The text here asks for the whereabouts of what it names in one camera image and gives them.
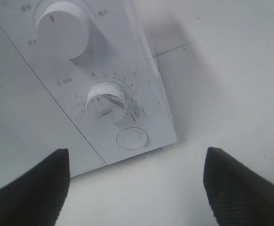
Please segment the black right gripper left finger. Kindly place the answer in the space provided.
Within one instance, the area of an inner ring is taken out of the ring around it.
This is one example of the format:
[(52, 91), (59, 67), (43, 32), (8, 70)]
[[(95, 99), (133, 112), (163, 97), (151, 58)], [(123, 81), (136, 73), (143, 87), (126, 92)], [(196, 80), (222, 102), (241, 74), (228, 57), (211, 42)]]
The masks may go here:
[(69, 151), (57, 149), (0, 188), (0, 226), (54, 226), (69, 186)]

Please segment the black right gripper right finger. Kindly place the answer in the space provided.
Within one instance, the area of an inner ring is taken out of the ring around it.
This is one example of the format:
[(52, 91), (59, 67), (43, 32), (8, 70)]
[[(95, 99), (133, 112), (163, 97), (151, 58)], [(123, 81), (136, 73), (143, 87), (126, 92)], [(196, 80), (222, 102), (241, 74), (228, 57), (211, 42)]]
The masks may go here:
[(220, 226), (274, 226), (274, 184), (220, 148), (206, 153), (203, 184)]

